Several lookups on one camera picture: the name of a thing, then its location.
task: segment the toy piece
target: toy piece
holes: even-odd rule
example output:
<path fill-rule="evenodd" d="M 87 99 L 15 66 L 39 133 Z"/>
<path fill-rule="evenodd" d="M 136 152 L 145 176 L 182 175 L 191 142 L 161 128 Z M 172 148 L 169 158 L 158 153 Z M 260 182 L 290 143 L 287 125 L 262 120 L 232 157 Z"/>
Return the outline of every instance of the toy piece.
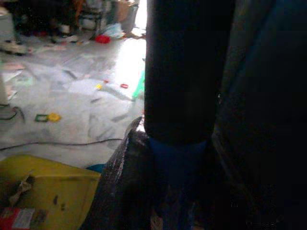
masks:
<path fill-rule="evenodd" d="M 98 90 L 102 89 L 102 85 L 101 84 L 96 85 L 96 89 Z"/>
<path fill-rule="evenodd" d="M 27 53 L 27 47 L 22 42 L 6 40 L 0 43 L 0 49 L 8 54 L 24 55 Z"/>
<path fill-rule="evenodd" d="M 109 36 L 105 36 L 105 35 L 98 35 L 95 38 L 95 41 L 98 42 L 98 43 L 107 44 L 111 41 L 111 38 Z"/>
<path fill-rule="evenodd" d="M 56 113 L 50 113 L 48 115 L 48 120 L 51 122 L 58 122 L 62 117 Z"/>
<path fill-rule="evenodd" d="M 128 88 L 128 85 L 127 85 L 127 84 L 121 84 L 120 86 L 121 86 L 121 88 L 124 88 L 124 89 L 127 89 L 127 88 Z"/>
<path fill-rule="evenodd" d="M 37 114 L 34 121 L 36 121 L 36 122 L 47 122 L 48 121 L 48 115 Z"/>

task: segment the black cable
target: black cable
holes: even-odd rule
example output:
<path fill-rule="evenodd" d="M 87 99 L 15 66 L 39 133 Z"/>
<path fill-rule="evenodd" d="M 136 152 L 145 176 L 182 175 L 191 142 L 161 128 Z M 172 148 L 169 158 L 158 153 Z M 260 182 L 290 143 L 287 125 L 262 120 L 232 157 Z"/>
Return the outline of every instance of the black cable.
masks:
<path fill-rule="evenodd" d="M 10 107 L 10 104 L 0 104 L 0 109 L 4 109 L 4 108 L 8 108 Z M 23 121 L 25 122 L 25 116 L 24 113 L 22 112 L 21 108 L 15 106 L 12 108 L 12 110 L 15 112 L 14 115 L 10 116 L 10 117 L 0 117 L 0 121 L 9 121 L 12 120 L 14 117 L 16 117 L 16 115 L 18 114 L 16 110 L 19 110 L 20 115 L 23 119 Z"/>
<path fill-rule="evenodd" d="M 9 150 L 9 149 L 13 149 L 13 148 L 21 147 L 21 146 L 26 146 L 26 145 L 88 146 L 88 145 L 100 144 L 100 143 L 104 143 L 106 141 L 112 141 L 112 140 L 122 140 L 122 139 L 112 138 L 112 139 L 106 139 L 106 140 L 100 140 L 100 141 L 94 141 L 94 142 L 82 143 L 82 144 L 78 144 L 78 143 L 58 143 L 58 142 L 31 142 L 31 143 L 24 143 L 24 144 L 20 144 L 20 145 L 13 145 L 13 146 L 9 146 L 9 147 L 4 147 L 4 148 L 1 148 L 0 151 Z"/>

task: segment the yellow container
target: yellow container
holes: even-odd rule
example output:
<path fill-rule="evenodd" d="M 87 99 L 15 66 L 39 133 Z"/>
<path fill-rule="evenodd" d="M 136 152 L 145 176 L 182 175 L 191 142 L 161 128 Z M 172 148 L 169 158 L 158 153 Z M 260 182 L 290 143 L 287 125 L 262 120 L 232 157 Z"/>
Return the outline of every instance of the yellow container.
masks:
<path fill-rule="evenodd" d="M 28 155 L 0 161 L 0 211 L 31 172 L 31 190 L 21 195 L 17 207 L 35 208 L 31 230 L 77 230 L 84 221 L 100 173 Z"/>

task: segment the black pipe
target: black pipe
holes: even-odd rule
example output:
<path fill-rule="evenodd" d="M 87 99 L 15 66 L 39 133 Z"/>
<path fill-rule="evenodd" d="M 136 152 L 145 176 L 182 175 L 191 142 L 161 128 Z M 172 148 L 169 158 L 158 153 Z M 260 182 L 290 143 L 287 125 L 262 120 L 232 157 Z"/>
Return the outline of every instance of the black pipe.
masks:
<path fill-rule="evenodd" d="M 148 2 L 145 129 L 150 137 L 193 144 L 211 136 L 234 8 L 235 0 Z"/>

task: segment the dark blue fabric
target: dark blue fabric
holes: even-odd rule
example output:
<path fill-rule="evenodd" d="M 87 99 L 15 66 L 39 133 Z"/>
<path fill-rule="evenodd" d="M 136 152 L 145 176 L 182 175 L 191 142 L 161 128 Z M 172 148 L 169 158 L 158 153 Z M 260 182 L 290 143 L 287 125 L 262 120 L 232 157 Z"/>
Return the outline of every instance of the dark blue fabric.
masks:
<path fill-rule="evenodd" d="M 195 196 L 194 185 L 198 180 L 197 171 L 201 166 L 207 141 L 192 145 L 171 146 L 150 138 L 150 144 L 159 174 L 158 186 L 166 188 L 166 192 L 161 197 L 167 196 L 168 187 L 172 191 L 179 191 L 179 215 L 174 214 L 178 209 L 171 205 L 161 210 L 160 214 L 164 220 L 163 230 L 171 229 L 168 223 L 172 220 L 169 219 L 176 218 L 178 218 L 178 230 L 191 230 L 194 221 L 192 212 Z"/>

